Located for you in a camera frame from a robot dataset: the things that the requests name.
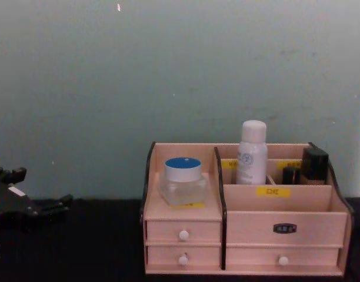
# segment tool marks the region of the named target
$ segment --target white bottle cap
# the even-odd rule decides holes
[[[266,141],[266,124],[259,120],[247,120],[242,125],[241,140],[248,143]]]
[[[191,157],[176,157],[165,163],[165,176],[170,181],[191,182],[201,178],[201,162]]]

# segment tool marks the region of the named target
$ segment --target drawer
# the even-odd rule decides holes
[[[281,244],[342,247],[346,213],[230,211],[227,244]],[[276,224],[295,224],[296,232],[274,232]]]
[[[289,266],[336,266],[338,249],[234,248],[226,250],[226,265],[266,264]]]
[[[147,241],[220,243],[221,223],[204,221],[148,221]]]
[[[171,266],[218,266],[219,247],[148,247],[148,264]]]

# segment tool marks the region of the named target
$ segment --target white sticker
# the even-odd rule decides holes
[[[15,194],[17,194],[18,196],[22,197],[22,196],[26,196],[25,193],[23,193],[22,191],[20,191],[19,189],[15,188],[15,187],[9,187],[9,190]]]

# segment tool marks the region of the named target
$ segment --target yellow label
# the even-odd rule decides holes
[[[171,205],[171,207],[182,208],[182,209],[191,209],[194,207],[205,207],[205,204],[204,203],[191,203],[191,204],[181,204],[179,206]]]
[[[236,169],[238,167],[238,160],[235,159],[222,159],[221,163],[223,169]]]
[[[281,160],[277,164],[277,168],[279,170],[282,170],[287,166],[293,166],[300,169],[300,167],[302,166],[302,160]]]
[[[284,197],[291,196],[291,188],[280,188],[276,186],[258,186],[256,195],[259,197]]]

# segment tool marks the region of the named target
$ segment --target drawer knob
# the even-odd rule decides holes
[[[179,238],[180,238],[180,240],[182,240],[182,241],[187,240],[187,239],[189,238],[189,233],[188,233],[188,231],[186,231],[186,230],[181,231],[181,232],[179,233]]]
[[[185,265],[188,264],[188,258],[187,258],[187,256],[186,256],[186,254],[183,254],[182,256],[180,256],[180,258],[179,258],[179,264],[180,264],[181,266],[185,266]]]
[[[288,257],[280,256],[278,260],[279,265],[286,266],[289,263]]]

